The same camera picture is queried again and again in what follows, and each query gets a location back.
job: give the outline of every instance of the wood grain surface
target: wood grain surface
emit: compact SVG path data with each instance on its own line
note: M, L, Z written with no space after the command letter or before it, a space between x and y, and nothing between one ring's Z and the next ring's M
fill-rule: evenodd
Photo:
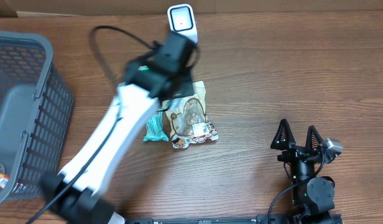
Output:
M163 41L167 16L0 19L0 29L46 36L54 62L75 95L63 167L80 150L112 98L88 46L97 25L114 25L144 40ZM269 149L287 118L304 145L315 125L344 152L323 175L336 181L334 213L345 223L383 223L383 11L196 15L201 60L193 71L206 87L208 116L219 141L172 149L144 143L141 131L105 198L125 217L242 217L267 213L290 185L279 151ZM112 31L98 34L119 75L146 49ZM41 199L4 202L0 223L24 223ZM292 207L281 198L274 213ZM46 212L36 223L63 223Z

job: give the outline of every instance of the wooden tabletop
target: wooden tabletop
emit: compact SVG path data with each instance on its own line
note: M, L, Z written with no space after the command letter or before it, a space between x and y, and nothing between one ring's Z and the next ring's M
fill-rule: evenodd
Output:
M144 143L145 130L122 160L106 199L125 217L242 217L267 213L290 185L270 149L287 118L297 144L309 125L344 152L322 175L336 181L333 213L345 223L383 223L383 11L196 15L201 60L194 81L206 87L208 116L219 141L172 149ZM0 19L0 29L46 36L54 62L75 96L60 167L80 150L113 97L88 46L97 25L114 25L146 41L163 41L166 15ZM113 70L146 51L130 38L101 31ZM4 202L0 223L24 223L41 199ZM290 209L287 195L274 213ZM46 212L36 223L63 223Z

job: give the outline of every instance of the crate mesh side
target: crate mesh side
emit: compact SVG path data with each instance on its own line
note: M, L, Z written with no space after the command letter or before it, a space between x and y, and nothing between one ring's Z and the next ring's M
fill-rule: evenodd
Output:
M42 174L57 171L72 108L72 93L52 65L19 171L18 185L7 200L40 196L38 181Z
M43 48L0 44L0 107L10 87L37 83L44 62Z

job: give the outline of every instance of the gray bin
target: gray bin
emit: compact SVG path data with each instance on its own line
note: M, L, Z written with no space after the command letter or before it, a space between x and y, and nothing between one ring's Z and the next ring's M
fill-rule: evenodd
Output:
M0 31L0 163L10 175L4 200L41 196L44 172L56 172L74 98L38 34Z

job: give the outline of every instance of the plastic bag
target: plastic bag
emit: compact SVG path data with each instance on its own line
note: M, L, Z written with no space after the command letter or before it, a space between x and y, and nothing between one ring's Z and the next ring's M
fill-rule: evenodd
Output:
M162 111L156 112L146 123L146 131L143 141L168 141L168 136L165 134L162 125Z
M186 149L190 144L217 140L218 132L205 111L204 82L193 83L195 94L184 97L177 106L165 112L171 124L171 141L174 148ZM163 102L164 107L171 102Z

